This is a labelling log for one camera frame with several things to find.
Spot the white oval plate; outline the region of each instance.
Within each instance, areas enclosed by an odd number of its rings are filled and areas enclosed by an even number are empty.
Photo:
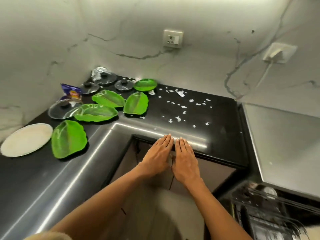
[[[21,157],[42,148],[52,136],[54,129],[49,124],[32,124],[23,127],[2,143],[0,152],[6,157]]]

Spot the green plate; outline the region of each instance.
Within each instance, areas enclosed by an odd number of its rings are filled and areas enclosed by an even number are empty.
[[[79,108],[74,117],[77,120],[86,122],[101,122],[110,120],[117,115],[118,111],[115,108],[106,107],[100,104],[84,104]]]
[[[157,82],[153,79],[142,79],[140,81],[137,81],[136,84],[134,84],[135,90],[141,92],[154,90],[157,86]]]
[[[51,138],[52,152],[59,159],[81,151],[87,143],[83,126],[71,120],[65,120],[58,125]]]
[[[141,115],[147,111],[149,99],[143,92],[136,92],[128,97],[123,112]]]
[[[111,108],[123,107],[126,103],[123,97],[109,90],[103,90],[97,93],[96,95],[92,96],[92,100],[98,104]]]

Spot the person's left hand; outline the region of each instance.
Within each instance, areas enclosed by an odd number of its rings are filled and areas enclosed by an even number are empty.
[[[165,135],[154,143],[149,151],[144,156],[142,162],[138,164],[144,173],[153,177],[158,173],[162,173],[169,168],[167,158],[174,144],[174,139],[171,134]]]

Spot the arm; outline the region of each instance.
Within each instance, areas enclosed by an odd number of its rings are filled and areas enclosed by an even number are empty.
[[[169,167],[167,157],[173,143],[170,134],[160,138],[133,170],[73,210],[50,231],[66,233],[73,240],[98,239],[126,197],[144,179]]]
[[[214,240],[252,240],[206,187],[191,146],[185,139],[176,141],[172,171],[190,192]]]

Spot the wire rack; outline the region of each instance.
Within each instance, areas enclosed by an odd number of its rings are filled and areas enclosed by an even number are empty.
[[[244,187],[230,200],[234,217],[255,240],[313,240],[307,229],[320,226],[319,208],[261,190]]]

